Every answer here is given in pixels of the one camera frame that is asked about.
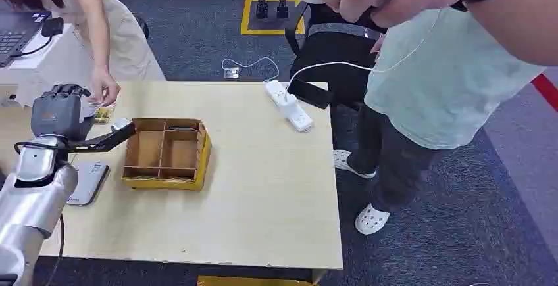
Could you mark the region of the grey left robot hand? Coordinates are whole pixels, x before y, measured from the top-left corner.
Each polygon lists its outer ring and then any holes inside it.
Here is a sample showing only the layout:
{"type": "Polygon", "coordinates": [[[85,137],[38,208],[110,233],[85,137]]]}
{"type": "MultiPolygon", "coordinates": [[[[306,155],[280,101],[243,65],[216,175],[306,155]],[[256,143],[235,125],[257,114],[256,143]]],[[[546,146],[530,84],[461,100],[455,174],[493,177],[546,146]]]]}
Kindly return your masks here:
{"type": "Polygon", "coordinates": [[[34,136],[60,135],[72,142],[84,141],[93,126],[93,116],[82,114],[82,97],[91,92],[76,84],[54,85],[37,97],[30,120],[34,136]]]}

